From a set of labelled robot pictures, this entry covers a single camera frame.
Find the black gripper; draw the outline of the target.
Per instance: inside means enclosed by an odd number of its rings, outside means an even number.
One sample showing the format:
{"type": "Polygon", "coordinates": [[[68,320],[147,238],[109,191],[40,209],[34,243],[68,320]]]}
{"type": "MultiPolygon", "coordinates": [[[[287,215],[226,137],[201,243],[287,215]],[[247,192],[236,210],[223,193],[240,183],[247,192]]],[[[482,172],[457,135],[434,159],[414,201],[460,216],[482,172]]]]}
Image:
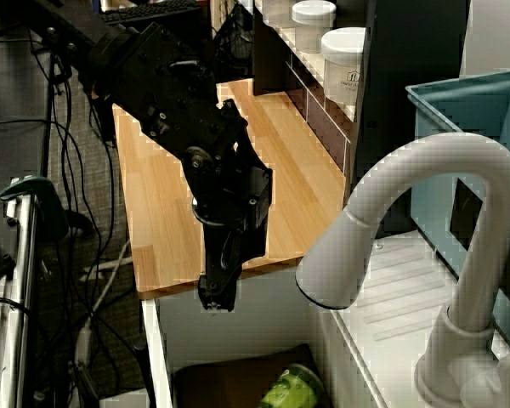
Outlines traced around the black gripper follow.
{"type": "Polygon", "coordinates": [[[260,258],[266,253],[268,216],[263,217],[258,227],[239,231],[202,217],[198,210],[193,213],[202,223],[204,231],[205,269],[197,283],[201,306],[205,310],[223,309],[232,312],[235,308],[238,281],[238,276],[233,273],[241,270],[245,262],[260,258]],[[219,302],[214,298],[209,285],[212,275],[220,279],[219,302]]]}

